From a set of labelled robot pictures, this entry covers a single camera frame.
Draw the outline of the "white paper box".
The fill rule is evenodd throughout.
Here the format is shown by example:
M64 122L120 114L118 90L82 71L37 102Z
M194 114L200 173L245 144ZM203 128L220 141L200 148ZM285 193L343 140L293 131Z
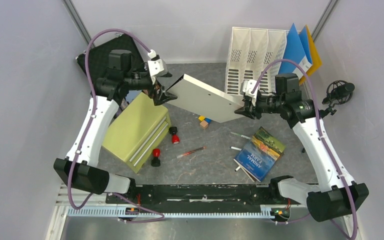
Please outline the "white paper box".
M188 74L182 75L166 92L177 96L177 99L170 100L169 104L217 123L243 117L235 113L244 105L240 99Z

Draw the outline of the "green drawer cabinet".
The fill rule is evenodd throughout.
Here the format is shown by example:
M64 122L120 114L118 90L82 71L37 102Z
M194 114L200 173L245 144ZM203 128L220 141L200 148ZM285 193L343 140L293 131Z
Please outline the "green drawer cabinet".
M140 93L109 125L102 147L137 174L171 126L168 109Z

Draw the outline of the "Animal Farm book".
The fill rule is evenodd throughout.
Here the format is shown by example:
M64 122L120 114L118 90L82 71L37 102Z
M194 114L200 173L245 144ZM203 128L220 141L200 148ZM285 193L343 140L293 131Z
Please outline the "Animal Farm book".
M233 161L253 182L261 182L283 155L286 146L265 128L259 129L239 150Z

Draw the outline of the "blue plastic folder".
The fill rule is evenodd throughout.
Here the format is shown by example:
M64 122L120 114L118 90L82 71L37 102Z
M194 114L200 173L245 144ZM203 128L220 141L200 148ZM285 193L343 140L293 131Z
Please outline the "blue plastic folder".
M283 59L288 59L307 72L313 65L313 60L310 53L309 36L306 28L304 27L300 33L298 33L295 24L293 23L287 36L286 47L283 54ZM282 62L278 71L278 74L296 74L299 79L304 75L303 73L292 63Z

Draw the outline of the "orange plastic folder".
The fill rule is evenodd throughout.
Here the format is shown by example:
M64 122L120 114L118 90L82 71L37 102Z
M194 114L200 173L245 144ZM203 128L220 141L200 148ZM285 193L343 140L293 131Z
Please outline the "orange plastic folder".
M308 76L311 76L322 66L322 59L318 53L318 50L307 25L303 27L303 29L298 35L303 46L304 52L306 54L307 60L309 63L311 63L311 67L306 71L306 74Z

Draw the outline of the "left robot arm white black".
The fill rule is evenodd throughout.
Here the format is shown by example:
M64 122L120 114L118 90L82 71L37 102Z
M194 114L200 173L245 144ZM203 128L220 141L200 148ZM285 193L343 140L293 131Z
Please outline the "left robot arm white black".
M156 106L177 99L157 80L171 77L166 63L153 49L147 55L147 62L134 67L131 51L116 49L109 53L104 75L92 83L88 111L73 146L65 158L57 158L53 164L67 187L96 195L115 192L125 204L136 200L131 178L111 174L97 164L105 134L129 91L146 91Z

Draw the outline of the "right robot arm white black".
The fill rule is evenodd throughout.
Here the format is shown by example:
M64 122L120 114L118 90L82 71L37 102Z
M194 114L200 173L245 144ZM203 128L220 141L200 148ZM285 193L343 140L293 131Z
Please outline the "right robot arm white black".
M294 73L275 76L275 93L260 93L256 80L240 86L244 105L236 114L260 119L262 114L279 114L301 141L315 170L318 185L300 182L290 175L271 179L269 199L282 204L291 199L307 207L317 222L356 215L369 195L365 183L356 183L346 170L324 128L320 111L311 99L303 99L299 78Z

